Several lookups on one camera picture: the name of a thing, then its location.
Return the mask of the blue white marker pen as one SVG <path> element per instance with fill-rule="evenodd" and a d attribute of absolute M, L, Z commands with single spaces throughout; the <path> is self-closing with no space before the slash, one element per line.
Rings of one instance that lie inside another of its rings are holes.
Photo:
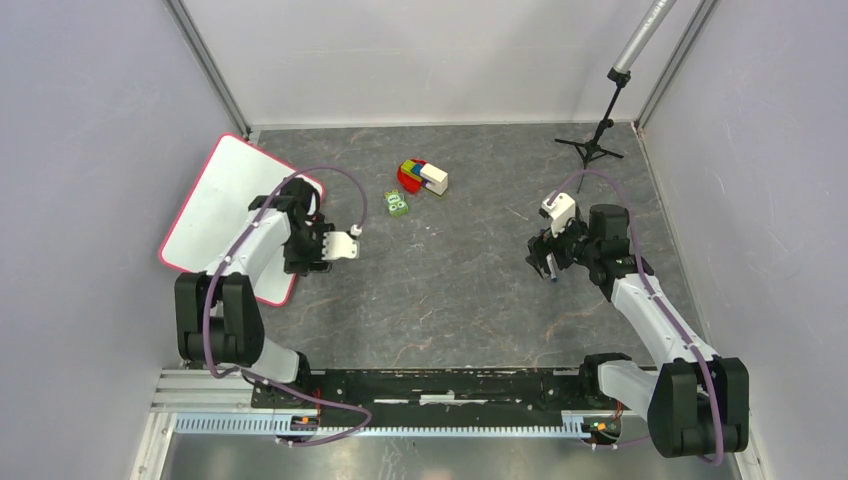
<path fill-rule="evenodd" d="M 547 266 L 547 276 L 552 283 L 556 283 L 558 281 L 557 277 L 557 263 L 553 254 L 548 254 L 546 256 L 546 266 Z"/>

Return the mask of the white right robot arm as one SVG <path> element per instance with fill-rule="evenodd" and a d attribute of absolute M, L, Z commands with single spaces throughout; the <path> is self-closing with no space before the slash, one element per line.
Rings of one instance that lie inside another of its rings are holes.
<path fill-rule="evenodd" d="M 638 414 L 666 458 L 699 456 L 718 462 L 749 445 L 749 372 L 721 356 L 688 326 L 662 291 L 650 265 L 633 252 L 629 211 L 596 204 L 583 220 L 561 194 L 541 204 L 550 225 L 528 242 L 526 261 L 542 276 L 571 266 L 629 321 L 653 359 L 650 373 L 629 357 L 590 355 L 577 382 L 580 400 L 602 408 L 613 399 Z"/>

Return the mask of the white board with pink rim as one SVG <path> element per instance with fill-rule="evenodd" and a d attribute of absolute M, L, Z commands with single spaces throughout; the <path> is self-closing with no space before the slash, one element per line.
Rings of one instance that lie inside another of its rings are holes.
<path fill-rule="evenodd" d="M 187 297 L 200 309 L 224 255 L 256 216 L 248 207 L 294 172 L 238 136 L 218 139 L 158 253 L 163 264 L 181 272 Z"/>

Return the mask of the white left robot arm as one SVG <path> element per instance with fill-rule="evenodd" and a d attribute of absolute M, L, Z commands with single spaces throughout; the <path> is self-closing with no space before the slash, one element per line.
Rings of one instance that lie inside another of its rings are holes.
<path fill-rule="evenodd" d="M 256 197 L 219 258 L 175 282 L 180 356 L 219 375 L 248 369 L 276 380 L 275 392 L 288 406 L 306 405 L 314 394 L 314 381 L 304 374 L 306 358 L 267 337 L 255 285 L 276 254 L 283 256 L 286 275 L 330 271 L 324 247 L 334 228 L 320 211 L 319 191 L 303 178 Z"/>

